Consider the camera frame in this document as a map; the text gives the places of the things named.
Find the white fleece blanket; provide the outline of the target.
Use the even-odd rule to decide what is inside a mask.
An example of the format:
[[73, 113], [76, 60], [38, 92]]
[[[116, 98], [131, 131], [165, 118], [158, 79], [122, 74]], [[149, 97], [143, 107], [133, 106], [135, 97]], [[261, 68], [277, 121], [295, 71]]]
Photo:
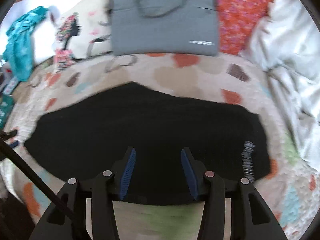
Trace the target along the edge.
[[244, 55], [267, 72], [299, 156], [319, 171], [319, 29], [302, 2], [271, 2]]

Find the woman silhouette pillow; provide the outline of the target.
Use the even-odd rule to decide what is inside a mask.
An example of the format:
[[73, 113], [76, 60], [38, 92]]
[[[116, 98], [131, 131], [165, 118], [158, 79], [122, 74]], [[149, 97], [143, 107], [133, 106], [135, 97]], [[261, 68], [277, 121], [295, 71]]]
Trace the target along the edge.
[[57, 71], [112, 51], [109, 0], [82, 0], [58, 20], [54, 43]]

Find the black pants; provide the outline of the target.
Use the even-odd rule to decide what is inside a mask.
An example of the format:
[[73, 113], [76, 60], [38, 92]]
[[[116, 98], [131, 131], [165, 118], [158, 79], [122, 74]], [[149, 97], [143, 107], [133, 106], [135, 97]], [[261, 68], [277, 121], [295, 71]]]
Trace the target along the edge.
[[28, 153], [61, 180], [88, 180], [136, 152], [124, 200], [181, 205], [194, 197], [181, 152], [213, 171], [232, 190], [241, 178], [269, 174], [266, 134], [259, 116], [239, 105], [178, 98], [127, 83], [40, 117], [24, 143]]

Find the teal star blanket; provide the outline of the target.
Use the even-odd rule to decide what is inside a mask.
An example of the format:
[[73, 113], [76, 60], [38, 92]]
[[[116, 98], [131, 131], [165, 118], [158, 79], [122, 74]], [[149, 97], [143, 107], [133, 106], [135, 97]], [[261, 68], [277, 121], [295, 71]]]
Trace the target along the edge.
[[33, 70], [33, 48], [31, 36], [36, 26], [47, 16], [48, 9], [36, 7], [13, 22], [6, 35], [8, 44], [3, 60], [10, 64], [11, 71], [18, 81], [27, 81]]

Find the red floral cushion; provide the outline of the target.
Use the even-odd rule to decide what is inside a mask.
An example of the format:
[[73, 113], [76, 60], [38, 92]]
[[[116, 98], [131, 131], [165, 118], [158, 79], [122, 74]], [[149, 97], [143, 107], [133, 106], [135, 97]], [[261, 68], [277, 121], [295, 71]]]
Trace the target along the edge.
[[216, 0], [220, 21], [220, 51], [237, 55], [273, 0]]

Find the grey laptop bag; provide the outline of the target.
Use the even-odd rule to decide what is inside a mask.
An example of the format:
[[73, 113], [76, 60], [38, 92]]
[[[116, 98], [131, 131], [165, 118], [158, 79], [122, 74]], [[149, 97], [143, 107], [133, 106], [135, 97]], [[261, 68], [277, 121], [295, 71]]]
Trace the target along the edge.
[[110, 0], [115, 55], [219, 53], [216, 0]]

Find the heart pattern quilt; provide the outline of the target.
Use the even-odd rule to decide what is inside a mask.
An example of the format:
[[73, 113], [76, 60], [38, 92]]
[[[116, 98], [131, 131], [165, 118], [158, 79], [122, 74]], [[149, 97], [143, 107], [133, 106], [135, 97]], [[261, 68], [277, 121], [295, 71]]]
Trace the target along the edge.
[[[55, 192], [64, 182], [27, 153], [23, 143], [39, 116], [108, 88], [134, 81], [174, 96], [242, 105], [260, 115], [268, 138], [271, 173], [255, 184], [288, 239], [302, 239], [319, 210], [319, 175], [300, 158], [268, 90], [266, 74], [242, 57], [182, 54], [100, 56], [56, 72], [51, 59], [13, 92], [5, 131], [17, 129], [14, 150]], [[1, 191], [26, 204], [37, 223], [50, 201], [8, 159], [1, 162]], [[114, 203], [120, 239], [196, 239], [203, 204], [155, 207]]]

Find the white pillow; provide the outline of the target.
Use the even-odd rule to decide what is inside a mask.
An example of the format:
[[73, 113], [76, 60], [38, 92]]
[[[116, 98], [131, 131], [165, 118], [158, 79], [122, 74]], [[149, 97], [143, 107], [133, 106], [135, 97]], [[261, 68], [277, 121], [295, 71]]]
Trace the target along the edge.
[[20, 16], [43, 6], [48, 9], [46, 18], [39, 23], [32, 35], [33, 62], [35, 65], [55, 55], [54, 43], [56, 24], [62, 16], [65, 16], [81, 0], [22, 0], [15, 3], [1, 23], [1, 54], [8, 44], [6, 32], [12, 23]]

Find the green cardboard box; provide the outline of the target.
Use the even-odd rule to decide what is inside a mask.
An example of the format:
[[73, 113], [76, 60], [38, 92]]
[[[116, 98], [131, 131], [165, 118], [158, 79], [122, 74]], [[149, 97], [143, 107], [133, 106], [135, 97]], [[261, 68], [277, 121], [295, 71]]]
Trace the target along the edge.
[[14, 89], [17, 87], [19, 80], [17, 77], [13, 77], [9, 83], [4, 87], [1, 93], [1, 116], [0, 116], [0, 126], [1, 129], [4, 128], [9, 115], [14, 107], [14, 99], [12, 97], [12, 93]]

